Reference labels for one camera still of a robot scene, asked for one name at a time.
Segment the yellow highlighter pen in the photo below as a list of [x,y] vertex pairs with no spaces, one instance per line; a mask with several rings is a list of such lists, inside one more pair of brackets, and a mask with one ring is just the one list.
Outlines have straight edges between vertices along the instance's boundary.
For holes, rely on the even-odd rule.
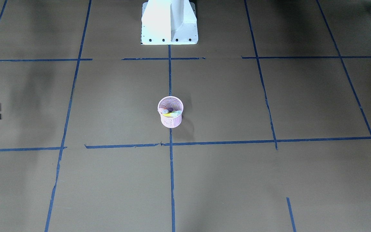
[[179,114],[177,111],[168,112],[165,114],[162,114],[164,117],[174,118],[177,117]]

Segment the green highlighter pen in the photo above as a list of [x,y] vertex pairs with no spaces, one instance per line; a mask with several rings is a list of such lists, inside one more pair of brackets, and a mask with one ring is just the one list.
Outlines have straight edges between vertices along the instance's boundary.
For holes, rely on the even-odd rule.
[[172,112],[174,115],[181,115],[182,111],[181,110],[176,110]]

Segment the pink mesh pen holder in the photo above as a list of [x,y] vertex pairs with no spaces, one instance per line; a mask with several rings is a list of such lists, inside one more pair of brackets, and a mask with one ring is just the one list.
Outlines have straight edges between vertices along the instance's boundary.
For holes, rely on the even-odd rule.
[[178,115],[177,117],[174,118],[169,118],[164,117],[162,114],[159,113],[161,123],[163,126],[167,128],[176,128],[181,124],[183,120],[184,104],[178,97],[167,96],[162,98],[157,105],[157,109],[170,107],[172,107],[174,110],[181,110],[182,111],[181,115]]

